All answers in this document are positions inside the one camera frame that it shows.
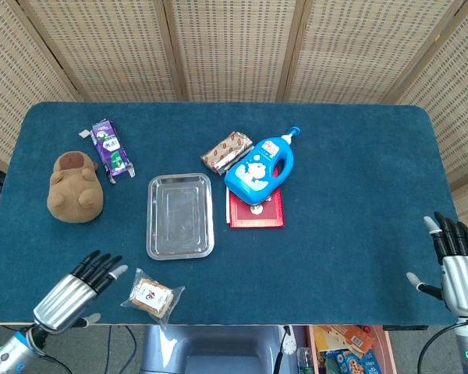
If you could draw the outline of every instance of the metal tray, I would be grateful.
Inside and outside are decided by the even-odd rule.
[[[152,259],[208,256],[215,244],[210,179],[159,175],[149,183],[147,254]]]

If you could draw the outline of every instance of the metallic robotic hand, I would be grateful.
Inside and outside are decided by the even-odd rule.
[[[444,301],[451,313],[465,323],[468,322],[468,227],[439,212],[434,215],[438,225],[430,217],[425,217],[424,223],[441,266],[442,288],[420,281],[413,273],[407,273],[407,278],[418,291]],[[455,332],[463,371],[468,374],[468,325],[457,327]]]
[[[0,374],[23,371],[37,357],[45,357],[43,349],[48,335],[56,335],[71,327],[88,327],[100,318],[80,318],[85,308],[113,281],[128,269],[112,267],[122,257],[92,252],[69,274],[65,275],[34,309],[34,324],[16,332],[0,347]]]

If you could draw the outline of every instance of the blue tablecloth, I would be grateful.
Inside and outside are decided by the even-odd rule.
[[[136,170],[110,185],[102,215],[64,224],[46,207],[55,159],[81,150],[77,133],[110,118]],[[231,230],[222,178],[200,156],[232,130],[254,142],[302,129],[282,186],[285,227]],[[158,262],[146,253],[147,185],[157,175],[211,179],[215,247],[203,259]],[[436,324],[453,321],[416,292],[407,271],[440,283],[423,215],[456,217],[426,112],[345,104],[43,103],[24,119],[0,199],[0,321],[31,321],[33,307],[86,254],[121,254],[130,270],[90,307],[103,323],[153,323],[119,306],[137,266],[186,286],[171,323]]]

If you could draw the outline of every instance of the brown plush toy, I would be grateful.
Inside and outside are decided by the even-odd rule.
[[[103,194],[95,164],[83,152],[64,153],[54,164],[47,207],[60,221],[82,223],[102,211]]]

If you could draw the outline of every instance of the blue plastic bottle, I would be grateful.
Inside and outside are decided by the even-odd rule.
[[[289,144],[292,136],[299,134],[300,128],[292,127],[281,137],[259,142],[227,172],[224,182],[229,190],[250,205],[257,205],[267,199],[293,169],[293,152]],[[275,165],[281,160],[284,161],[284,168],[274,177]]]

